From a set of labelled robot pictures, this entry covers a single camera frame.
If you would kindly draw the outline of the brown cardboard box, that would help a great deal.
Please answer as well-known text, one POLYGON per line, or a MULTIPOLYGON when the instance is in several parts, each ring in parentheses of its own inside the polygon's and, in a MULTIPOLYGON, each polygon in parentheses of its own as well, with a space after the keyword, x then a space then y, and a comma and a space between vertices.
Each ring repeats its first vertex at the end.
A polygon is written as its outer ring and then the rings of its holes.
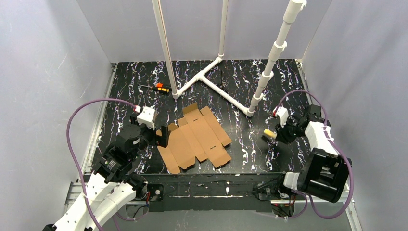
POLYGON ((196 161, 209 160, 215 168, 231 160, 226 147, 232 140, 222 128, 208 106, 198 108, 197 103, 182 109, 183 117, 167 126, 168 146, 158 146, 160 156, 171 174, 179 174, 195 165, 196 161))

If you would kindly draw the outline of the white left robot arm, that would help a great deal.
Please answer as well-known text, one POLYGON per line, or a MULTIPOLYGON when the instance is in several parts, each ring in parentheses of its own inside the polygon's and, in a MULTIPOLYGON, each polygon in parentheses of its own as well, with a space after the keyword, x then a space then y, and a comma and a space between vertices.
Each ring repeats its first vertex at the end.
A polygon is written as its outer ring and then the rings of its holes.
POLYGON ((68 211, 45 231, 99 231, 127 202, 148 195, 148 181, 131 173, 137 154, 150 145, 167 147, 167 126, 148 128, 130 124, 123 128, 93 166, 90 178, 68 211))

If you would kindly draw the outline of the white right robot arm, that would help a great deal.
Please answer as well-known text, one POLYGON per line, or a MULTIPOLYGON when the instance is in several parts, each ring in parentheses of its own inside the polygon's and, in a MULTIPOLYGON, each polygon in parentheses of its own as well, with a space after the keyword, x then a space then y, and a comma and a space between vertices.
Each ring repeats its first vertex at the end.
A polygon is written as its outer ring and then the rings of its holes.
POLYGON ((306 137, 310 154, 299 172, 287 172, 283 186, 331 203, 336 203, 343 192, 349 171, 346 162, 330 143, 330 123, 322 117, 321 107, 309 105, 301 115, 290 115, 279 106, 274 115, 280 122, 275 126, 277 142, 290 144, 306 137))

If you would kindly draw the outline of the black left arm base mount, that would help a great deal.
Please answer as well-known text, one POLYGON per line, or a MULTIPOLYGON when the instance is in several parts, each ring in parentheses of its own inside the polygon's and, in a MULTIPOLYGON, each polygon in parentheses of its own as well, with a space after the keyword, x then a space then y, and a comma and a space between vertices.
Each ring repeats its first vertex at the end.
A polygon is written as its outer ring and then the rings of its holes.
POLYGON ((154 202, 162 201, 164 185, 157 175, 132 173, 127 183, 135 190, 136 196, 132 201, 154 202))

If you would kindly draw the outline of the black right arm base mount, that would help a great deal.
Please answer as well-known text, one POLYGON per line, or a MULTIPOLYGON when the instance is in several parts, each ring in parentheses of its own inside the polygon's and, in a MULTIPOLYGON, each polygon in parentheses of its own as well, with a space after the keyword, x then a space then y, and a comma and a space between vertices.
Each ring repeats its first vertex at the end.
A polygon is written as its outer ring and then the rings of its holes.
POLYGON ((252 188, 252 195, 260 201, 291 200, 300 195, 299 192, 285 187, 283 182, 284 175, 280 174, 265 182, 256 183, 252 188))

